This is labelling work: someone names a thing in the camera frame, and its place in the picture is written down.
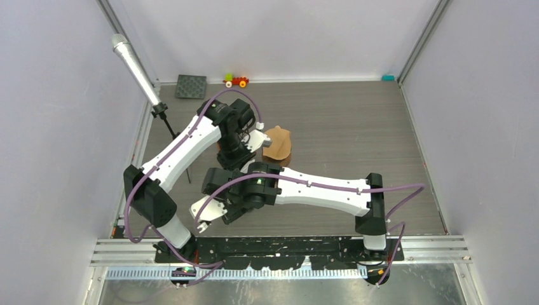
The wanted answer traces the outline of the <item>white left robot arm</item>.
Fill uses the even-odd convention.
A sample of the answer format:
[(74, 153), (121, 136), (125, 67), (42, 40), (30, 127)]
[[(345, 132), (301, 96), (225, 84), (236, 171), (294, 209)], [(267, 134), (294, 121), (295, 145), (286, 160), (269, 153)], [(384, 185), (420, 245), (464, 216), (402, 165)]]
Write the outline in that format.
[(217, 161), (225, 170), (240, 169), (255, 155), (244, 131), (251, 128), (255, 114), (241, 100), (231, 105), (206, 101), (188, 126), (162, 152), (140, 168), (130, 165), (123, 174), (125, 212), (135, 210), (172, 246), (170, 254), (187, 263), (195, 253), (189, 229), (180, 221), (177, 205), (169, 192), (179, 177), (211, 145), (217, 144)]

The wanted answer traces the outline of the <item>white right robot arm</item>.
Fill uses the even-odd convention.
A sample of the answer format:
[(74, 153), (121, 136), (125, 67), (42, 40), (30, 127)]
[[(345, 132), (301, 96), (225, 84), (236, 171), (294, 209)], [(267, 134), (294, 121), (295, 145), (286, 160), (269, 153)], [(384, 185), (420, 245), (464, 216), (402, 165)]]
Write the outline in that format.
[(365, 179), (334, 179), (260, 161), (241, 170), (211, 168), (201, 188), (204, 197), (189, 211), (202, 233), (213, 220), (230, 224), (247, 212), (270, 205), (339, 210), (355, 217), (355, 230), (364, 237), (364, 255), (378, 261), (388, 253), (383, 195), (371, 193), (379, 188), (380, 180), (374, 173)]

